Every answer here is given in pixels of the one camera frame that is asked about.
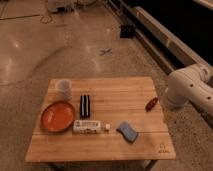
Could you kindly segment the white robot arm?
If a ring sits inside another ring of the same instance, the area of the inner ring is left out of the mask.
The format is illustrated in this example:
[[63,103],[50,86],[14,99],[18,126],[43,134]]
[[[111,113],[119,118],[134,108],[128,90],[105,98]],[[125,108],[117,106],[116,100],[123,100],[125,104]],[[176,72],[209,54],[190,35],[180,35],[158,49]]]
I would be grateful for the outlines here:
[[208,85],[210,69],[204,64],[193,64],[171,72],[162,97],[163,106],[179,110],[188,101],[213,116],[213,88]]

